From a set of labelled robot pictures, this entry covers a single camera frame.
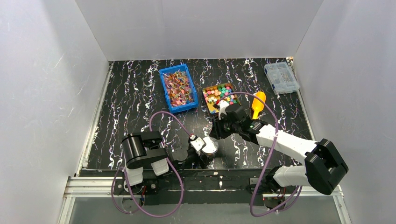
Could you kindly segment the clear round plastic jar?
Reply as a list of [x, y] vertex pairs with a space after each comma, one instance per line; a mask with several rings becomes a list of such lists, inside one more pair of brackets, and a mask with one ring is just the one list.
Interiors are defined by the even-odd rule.
[[203, 154], [201, 155], [201, 159], [205, 162], [211, 162], [215, 158], [215, 154], [216, 153], [208, 154], [203, 152]]

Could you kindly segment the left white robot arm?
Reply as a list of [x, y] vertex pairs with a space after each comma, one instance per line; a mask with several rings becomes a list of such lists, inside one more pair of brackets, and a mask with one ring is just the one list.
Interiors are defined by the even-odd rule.
[[152, 168], [156, 176], [161, 176], [170, 170], [169, 160], [177, 170], [208, 168], [218, 151], [218, 142], [211, 137], [191, 135], [188, 138], [188, 148], [167, 151], [161, 143], [158, 131], [133, 133], [127, 135], [121, 142], [125, 155], [125, 170], [129, 181], [127, 184], [135, 186], [143, 183], [144, 168]]

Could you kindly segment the blue plastic candy bin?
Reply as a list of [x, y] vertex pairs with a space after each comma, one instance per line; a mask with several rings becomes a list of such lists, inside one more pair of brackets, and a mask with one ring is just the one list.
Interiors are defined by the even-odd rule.
[[170, 113], [198, 107], [197, 91], [186, 64], [160, 69], [159, 75]]

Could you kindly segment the white round jar lid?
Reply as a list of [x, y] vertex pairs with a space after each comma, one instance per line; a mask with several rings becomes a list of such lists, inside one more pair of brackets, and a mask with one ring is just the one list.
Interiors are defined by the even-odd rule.
[[206, 136], [203, 138], [205, 146], [202, 148], [202, 152], [205, 154], [215, 154], [219, 148], [218, 142], [215, 138]]

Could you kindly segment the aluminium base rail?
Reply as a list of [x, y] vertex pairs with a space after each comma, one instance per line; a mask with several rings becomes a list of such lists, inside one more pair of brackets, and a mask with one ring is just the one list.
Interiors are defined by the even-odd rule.
[[144, 208], [155, 215], [137, 212], [129, 196], [111, 197], [111, 177], [70, 178], [64, 194], [60, 224], [349, 224], [351, 219], [341, 189], [330, 196], [303, 188], [290, 208], [263, 217], [249, 211], [245, 190], [187, 190], [180, 207], [171, 203], [178, 190], [147, 198]]

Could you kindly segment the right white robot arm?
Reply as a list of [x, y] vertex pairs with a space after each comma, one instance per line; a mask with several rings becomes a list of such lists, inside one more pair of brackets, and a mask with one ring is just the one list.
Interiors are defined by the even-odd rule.
[[281, 166], [270, 170], [262, 181], [273, 192], [288, 186], [310, 186], [330, 195], [349, 171], [335, 145], [327, 139], [306, 140], [276, 128], [265, 121], [251, 119], [239, 104], [224, 100], [215, 106], [219, 113], [212, 121], [210, 137], [225, 139], [238, 134], [243, 140], [271, 147], [295, 160], [298, 166]]

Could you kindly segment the gold tray of star candies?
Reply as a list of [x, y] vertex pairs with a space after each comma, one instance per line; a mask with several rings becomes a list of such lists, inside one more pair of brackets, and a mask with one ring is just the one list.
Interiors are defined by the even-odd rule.
[[214, 107], [216, 102], [225, 97], [225, 101], [232, 104], [240, 104], [238, 97], [234, 94], [236, 88], [232, 83], [224, 83], [205, 87], [202, 89], [206, 111], [209, 116], [217, 114], [219, 111]]

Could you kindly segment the clear plastic organizer box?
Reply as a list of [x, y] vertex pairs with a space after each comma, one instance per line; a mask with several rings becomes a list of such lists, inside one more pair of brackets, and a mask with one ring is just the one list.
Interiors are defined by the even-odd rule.
[[298, 92], [300, 88], [291, 67], [286, 62], [266, 64], [264, 73], [277, 95]]

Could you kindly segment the orange plastic scoop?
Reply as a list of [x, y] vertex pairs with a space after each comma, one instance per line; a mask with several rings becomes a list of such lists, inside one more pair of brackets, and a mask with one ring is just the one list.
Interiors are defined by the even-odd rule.
[[253, 111], [252, 119], [258, 119], [259, 113], [264, 109], [264, 102], [266, 101], [266, 94], [259, 91], [254, 94], [255, 98], [252, 102], [251, 108]]

